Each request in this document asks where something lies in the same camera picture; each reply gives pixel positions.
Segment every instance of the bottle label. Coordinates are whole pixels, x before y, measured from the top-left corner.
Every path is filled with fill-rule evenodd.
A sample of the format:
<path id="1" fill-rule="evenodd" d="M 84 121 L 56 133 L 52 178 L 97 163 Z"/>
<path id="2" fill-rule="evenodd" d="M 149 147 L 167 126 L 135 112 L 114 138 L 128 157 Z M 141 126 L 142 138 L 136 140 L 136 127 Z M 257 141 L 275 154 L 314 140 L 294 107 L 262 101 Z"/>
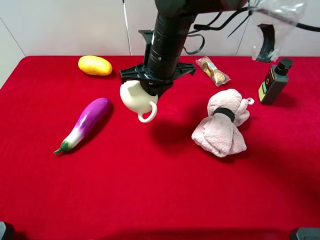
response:
<path id="1" fill-rule="evenodd" d="M 266 75 L 266 77 L 265 77 L 264 81 L 262 82 L 262 84 L 259 88 L 259 91 L 258 91 L 260 101 L 262 101 L 264 99 L 264 97 L 267 94 L 267 91 L 269 90 L 269 88 L 271 87 L 271 85 L 274 81 L 275 81 L 275 76 L 274 76 L 272 69 L 270 69 L 270 71 Z"/>

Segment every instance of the purple eggplant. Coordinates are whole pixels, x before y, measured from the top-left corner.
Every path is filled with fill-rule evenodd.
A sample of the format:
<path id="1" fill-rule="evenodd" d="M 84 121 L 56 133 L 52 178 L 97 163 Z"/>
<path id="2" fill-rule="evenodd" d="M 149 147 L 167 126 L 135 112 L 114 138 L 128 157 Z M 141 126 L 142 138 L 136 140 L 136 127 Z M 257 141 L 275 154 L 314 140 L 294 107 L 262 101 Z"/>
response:
<path id="1" fill-rule="evenodd" d="M 81 113 L 70 134 L 63 140 L 54 154 L 73 149 L 108 112 L 111 106 L 109 98 L 101 97 L 91 102 Z"/>

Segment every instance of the eggplant stem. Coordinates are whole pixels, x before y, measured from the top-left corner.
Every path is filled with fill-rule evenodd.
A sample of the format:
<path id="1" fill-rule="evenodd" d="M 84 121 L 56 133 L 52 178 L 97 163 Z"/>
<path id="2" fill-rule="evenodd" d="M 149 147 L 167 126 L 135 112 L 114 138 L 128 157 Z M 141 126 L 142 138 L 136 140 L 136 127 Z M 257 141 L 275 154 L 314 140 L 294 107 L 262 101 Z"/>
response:
<path id="1" fill-rule="evenodd" d="M 54 151 L 53 154 L 57 155 L 58 153 L 66 152 L 66 151 L 69 151 L 69 150 L 70 150 L 69 143 L 67 141 L 63 141 L 61 143 L 59 149 Z"/>

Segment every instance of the food wrapper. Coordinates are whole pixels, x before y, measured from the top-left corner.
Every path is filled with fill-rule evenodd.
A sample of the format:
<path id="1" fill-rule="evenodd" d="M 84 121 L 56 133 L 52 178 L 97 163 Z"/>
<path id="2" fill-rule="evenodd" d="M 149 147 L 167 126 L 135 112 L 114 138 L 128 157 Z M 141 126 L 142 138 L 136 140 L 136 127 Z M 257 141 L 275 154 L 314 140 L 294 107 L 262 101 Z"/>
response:
<path id="1" fill-rule="evenodd" d="M 214 65 L 209 57 L 202 57 L 195 62 L 209 76 L 209 78 L 214 81 L 217 87 L 231 80 L 228 75 L 224 74 Z"/>

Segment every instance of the yellow fruit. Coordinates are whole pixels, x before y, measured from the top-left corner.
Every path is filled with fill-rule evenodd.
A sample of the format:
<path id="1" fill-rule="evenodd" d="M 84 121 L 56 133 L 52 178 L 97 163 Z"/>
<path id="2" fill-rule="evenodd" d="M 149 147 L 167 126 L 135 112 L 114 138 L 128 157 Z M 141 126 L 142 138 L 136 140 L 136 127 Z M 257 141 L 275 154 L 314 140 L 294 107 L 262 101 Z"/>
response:
<path id="1" fill-rule="evenodd" d="M 82 56 L 79 59 L 78 66 L 89 75 L 106 76 L 112 72 L 111 63 L 98 56 Z"/>

